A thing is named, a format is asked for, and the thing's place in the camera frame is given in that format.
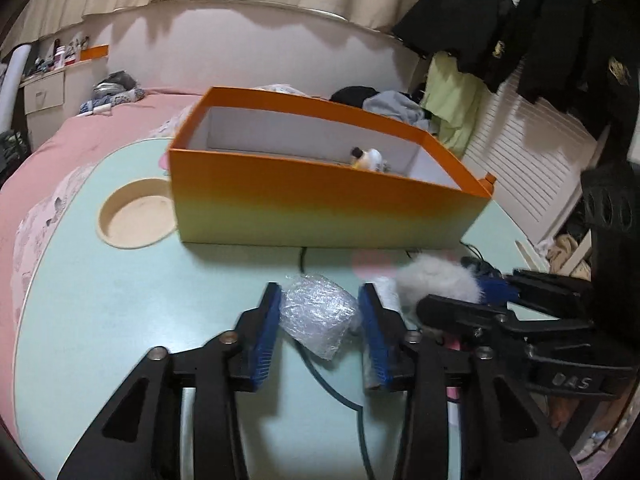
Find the white fluffy pom pom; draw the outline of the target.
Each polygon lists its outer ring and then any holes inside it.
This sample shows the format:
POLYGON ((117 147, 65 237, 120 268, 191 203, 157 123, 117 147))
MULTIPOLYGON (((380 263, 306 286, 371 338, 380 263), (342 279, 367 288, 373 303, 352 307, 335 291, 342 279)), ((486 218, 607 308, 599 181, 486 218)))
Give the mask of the white fluffy pom pom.
POLYGON ((403 307, 415 309, 427 296, 479 304, 483 292, 474 274, 460 263, 418 255, 396 275, 396 292, 403 307))

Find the clear plastic wrap bundle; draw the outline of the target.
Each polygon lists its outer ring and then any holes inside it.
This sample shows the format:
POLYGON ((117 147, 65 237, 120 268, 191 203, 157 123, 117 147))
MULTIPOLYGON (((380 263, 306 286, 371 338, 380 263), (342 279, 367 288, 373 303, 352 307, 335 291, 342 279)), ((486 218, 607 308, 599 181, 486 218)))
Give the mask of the clear plastic wrap bundle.
POLYGON ((285 285, 280 326, 317 358, 331 361, 361 316, 352 294, 322 275, 302 274, 285 285))

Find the cartoon figure keychain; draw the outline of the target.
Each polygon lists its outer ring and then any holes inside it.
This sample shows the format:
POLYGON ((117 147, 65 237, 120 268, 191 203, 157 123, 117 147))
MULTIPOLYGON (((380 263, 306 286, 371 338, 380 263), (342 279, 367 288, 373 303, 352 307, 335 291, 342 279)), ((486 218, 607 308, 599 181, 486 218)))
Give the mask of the cartoon figure keychain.
POLYGON ((353 148, 350 152, 352 162, 350 166, 355 169, 374 172, 387 172, 388 165, 382 154, 375 148, 363 151, 361 148, 353 148))

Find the mint green lap table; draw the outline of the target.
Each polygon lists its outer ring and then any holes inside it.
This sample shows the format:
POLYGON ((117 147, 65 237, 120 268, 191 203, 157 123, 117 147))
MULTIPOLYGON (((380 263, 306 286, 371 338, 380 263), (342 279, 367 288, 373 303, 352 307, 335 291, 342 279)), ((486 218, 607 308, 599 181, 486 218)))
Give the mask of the mint green lap table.
MULTIPOLYGON (((186 245, 177 235, 141 249, 103 243, 96 216, 126 183, 165 172, 167 143, 140 141, 105 157, 58 222, 29 286, 18 337, 14 402, 30 461, 53 479, 116 388, 155 346, 205 344, 258 304, 270 282, 323 275, 349 292, 393 276, 398 250, 186 245)), ((255 479, 388 479, 404 400, 365 393, 355 338, 330 362, 289 336, 262 388, 238 399, 255 479)))

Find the orange cardboard box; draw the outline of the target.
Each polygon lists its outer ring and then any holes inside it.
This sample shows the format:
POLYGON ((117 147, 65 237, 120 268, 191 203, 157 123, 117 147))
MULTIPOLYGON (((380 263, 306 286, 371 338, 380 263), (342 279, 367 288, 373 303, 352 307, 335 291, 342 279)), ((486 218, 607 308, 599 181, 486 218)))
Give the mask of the orange cardboard box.
POLYGON ((424 130, 308 96, 214 87, 168 150, 186 243, 447 249, 487 186, 424 130), (350 166, 375 148, 387 172, 350 166))

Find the lime green garment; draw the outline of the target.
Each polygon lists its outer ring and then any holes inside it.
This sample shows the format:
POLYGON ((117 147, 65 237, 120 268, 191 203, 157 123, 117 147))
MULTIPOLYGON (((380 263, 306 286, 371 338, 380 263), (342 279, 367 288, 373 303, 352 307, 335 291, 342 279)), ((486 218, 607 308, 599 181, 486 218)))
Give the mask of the lime green garment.
POLYGON ((458 71, 453 56, 438 52, 432 57, 420 105, 436 118, 439 142, 458 159, 469 145, 486 93, 483 81, 458 71))

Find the pink bed sheet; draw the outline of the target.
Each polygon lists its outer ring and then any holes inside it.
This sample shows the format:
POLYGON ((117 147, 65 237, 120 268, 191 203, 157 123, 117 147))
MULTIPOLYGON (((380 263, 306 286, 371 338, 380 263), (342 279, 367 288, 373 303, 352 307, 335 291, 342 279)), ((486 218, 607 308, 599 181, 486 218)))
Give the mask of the pink bed sheet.
POLYGON ((1 188, 1 417, 17 436, 14 362, 22 304, 13 300, 11 280, 18 225, 33 206, 49 197, 78 167, 100 162, 111 152, 144 138, 187 106, 197 94, 162 89, 144 99, 120 104, 111 114, 74 116, 23 162, 1 188))

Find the grey clothing pile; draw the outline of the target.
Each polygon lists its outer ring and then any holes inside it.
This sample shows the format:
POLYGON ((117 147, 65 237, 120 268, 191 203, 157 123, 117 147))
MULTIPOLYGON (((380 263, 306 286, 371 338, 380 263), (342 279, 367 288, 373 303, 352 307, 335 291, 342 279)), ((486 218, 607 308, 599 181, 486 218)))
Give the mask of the grey clothing pile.
POLYGON ((439 133, 439 125, 427 116, 426 111, 408 96, 398 91, 388 90, 371 96, 363 101, 362 109, 393 118, 398 122, 404 122, 431 134, 439 133))

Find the black hanging clothes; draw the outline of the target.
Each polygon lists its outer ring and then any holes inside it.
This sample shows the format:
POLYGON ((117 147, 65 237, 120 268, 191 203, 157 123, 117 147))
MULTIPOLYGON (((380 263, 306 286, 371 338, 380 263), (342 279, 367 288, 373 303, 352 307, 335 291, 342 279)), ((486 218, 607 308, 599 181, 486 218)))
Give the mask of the black hanging clothes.
POLYGON ((638 113, 639 0, 418 0, 392 33, 418 55, 446 52, 461 73, 577 118, 592 136, 638 113))

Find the black bag on floor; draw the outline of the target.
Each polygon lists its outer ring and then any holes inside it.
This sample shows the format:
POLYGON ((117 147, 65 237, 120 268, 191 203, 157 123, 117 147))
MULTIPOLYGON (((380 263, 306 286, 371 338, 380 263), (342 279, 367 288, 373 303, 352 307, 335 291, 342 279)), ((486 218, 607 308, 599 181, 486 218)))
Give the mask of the black bag on floor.
POLYGON ((20 168, 32 154, 28 133, 6 130, 0 134, 0 186, 20 168))

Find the black clothing on bed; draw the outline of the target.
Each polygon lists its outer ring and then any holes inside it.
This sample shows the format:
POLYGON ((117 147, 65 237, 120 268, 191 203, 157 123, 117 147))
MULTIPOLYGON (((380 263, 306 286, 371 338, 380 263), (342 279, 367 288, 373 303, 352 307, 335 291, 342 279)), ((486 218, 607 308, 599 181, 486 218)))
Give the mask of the black clothing on bed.
POLYGON ((378 90, 366 86, 349 86, 335 91, 330 97, 330 101, 348 105, 351 107, 361 108, 367 99, 371 99, 378 95, 378 90))

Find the clothes heap on bed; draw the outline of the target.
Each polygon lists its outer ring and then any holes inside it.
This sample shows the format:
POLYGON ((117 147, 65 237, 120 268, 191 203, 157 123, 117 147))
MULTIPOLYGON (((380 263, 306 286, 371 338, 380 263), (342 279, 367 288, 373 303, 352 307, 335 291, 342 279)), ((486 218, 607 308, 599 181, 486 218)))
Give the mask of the clothes heap on bed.
POLYGON ((108 114, 115 106, 145 97, 138 82, 124 70, 109 74, 92 89, 91 99, 81 105, 79 116, 108 114))

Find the white bedside drawer unit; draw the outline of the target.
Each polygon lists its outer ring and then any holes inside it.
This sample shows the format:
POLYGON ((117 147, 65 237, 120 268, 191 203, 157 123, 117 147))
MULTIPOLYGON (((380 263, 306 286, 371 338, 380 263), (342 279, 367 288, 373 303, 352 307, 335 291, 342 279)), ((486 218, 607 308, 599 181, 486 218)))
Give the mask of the white bedside drawer unit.
POLYGON ((93 87, 107 76, 107 58, 65 66, 21 84, 32 151, 51 139, 67 118, 92 99, 93 87))

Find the orange box on shelf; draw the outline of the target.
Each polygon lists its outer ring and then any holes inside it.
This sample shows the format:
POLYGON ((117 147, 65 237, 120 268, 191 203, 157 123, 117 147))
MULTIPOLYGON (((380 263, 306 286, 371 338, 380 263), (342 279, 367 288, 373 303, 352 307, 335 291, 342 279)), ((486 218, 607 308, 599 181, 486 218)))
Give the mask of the orange box on shelf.
POLYGON ((97 58, 106 58, 110 48, 107 44, 100 44, 99 46, 90 47, 80 51, 79 59, 81 61, 91 61, 97 58))

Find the white paper roll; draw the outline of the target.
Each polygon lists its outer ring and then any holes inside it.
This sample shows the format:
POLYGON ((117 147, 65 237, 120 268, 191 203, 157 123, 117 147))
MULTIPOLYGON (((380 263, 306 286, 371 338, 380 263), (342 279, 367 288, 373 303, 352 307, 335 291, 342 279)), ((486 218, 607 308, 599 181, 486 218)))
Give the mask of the white paper roll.
POLYGON ((27 59, 32 46, 22 44, 17 47, 9 62, 6 76, 4 76, 0 93, 0 132, 4 133, 11 128, 15 100, 27 59))

